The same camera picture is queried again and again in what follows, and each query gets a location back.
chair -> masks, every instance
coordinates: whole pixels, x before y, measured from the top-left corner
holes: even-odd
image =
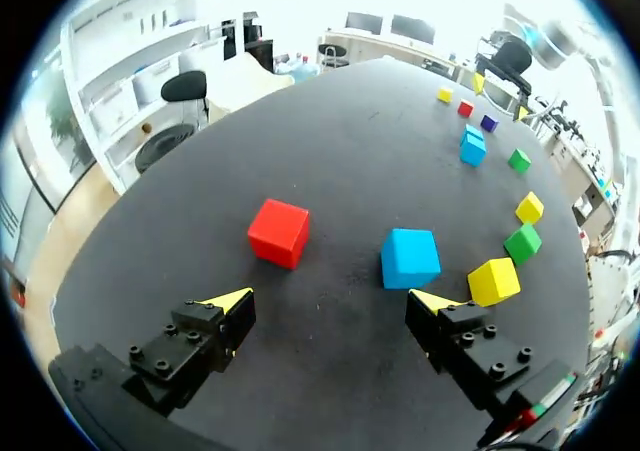
[[[324,43],[318,45],[318,52],[324,56],[322,68],[342,68],[349,65],[349,60],[345,58],[347,50],[337,44]]]
[[[207,96],[207,76],[202,71],[187,71],[174,76],[162,85],[160,96],[169,103],[199,101],[202,99],[204,112],[207,118],[209,116],[209,109],[205,99]],[[163,129],[155,136],[152,136],[136,154],[135,167],[138,173],[144,173],[153,163],[193,135],[195,131],[196,126],[193,124],[181,123]]]

red cube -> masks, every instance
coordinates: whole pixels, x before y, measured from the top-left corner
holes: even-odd
[[[309,239],[309,211],[267,199],[249,226],[248,234],[257,257],[294,269]]]
[[[463,99],[460,102],[460,106],[458,106],[458,114],[460,116],[464,116],[465,118],[468,118],[469,116],[471,116],[472,112],[473,112],[473,104]]]

screw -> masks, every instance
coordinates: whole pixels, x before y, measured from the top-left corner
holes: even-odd
[[[171,371],[171,365],[164,359],[156,361],[154,368],[160,376],[166,376]]]
[[[132,359],[142,358],[142,350],[135,344],[133,346],[129,346],[129,357]]]
[[[504,376],[506,370],[507,367],[504,364],[496,363],[491,366],[491,369],[489,370],[489,376],[491,376],[493,379],[500,379]]]
[[[464,333],[460,338],[460,344],[465,348],[470,348],[473,346],[473,341],[475,340],[475,336],[473,333]]]
[[[164,327],[164,334],[167,336],[173,336],[178,332],[178,328],[176,328],[175,324],[167,324]]]
[[[197,331],[189,331],[187,333],[187,341],[189,341],[191,344],[196,344],[200,341],[200,333]]]
[[[518,353],[518,361],[521,363],[528,363],[531,360],[531,356],[533,356],[533,349],[529,346],[525,346]]]
[[[484,337],[487,339],[495,338],[498,328],[495,324],[490,324],[484,327]]]

blue cube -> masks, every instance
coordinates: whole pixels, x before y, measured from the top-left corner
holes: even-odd
[[[431,231],[392,229],[380,257],[385,289],[420,288],[440,274],[440,259]]]
[[[464,133],[462,133],[462,138],[460,139],[460,146],[462,146],[462,143],[464,143],[464,138],[466,138],[467,135],[475,136],[476,138],[484,141],[484,136],[482,135],[482,131],[478,131],[476,128],[474,128],[470,124],[467,124],[464,127]]]
[[[488,114],[485,114],[484,118],[482,118],[482,121],[480,122],[480,126],[482,127],[482,129],[493,133],[496,130],[496,126],[498,126],[498,121],[493,119]]]
[[[471,166],[480,166],[480,163],[487,154],[484,139],[480,140],[475,136],[467,134],[460,146],[460,159]]]

shelving unit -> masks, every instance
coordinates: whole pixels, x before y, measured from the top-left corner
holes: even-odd
[[[151,136],[183,118],[195,122],[189,105],[165,102],[159,89],[179,72],[201,69],[210,75],[222,63],[221,23],[235,20],[236,33],[242,32],[242,13],[228,11],[227,2],[92,0],[63,24],[62,65],[71,105],[119,194],[138,178],[135,156]],[[148,134],[145,123],[152,129]]]

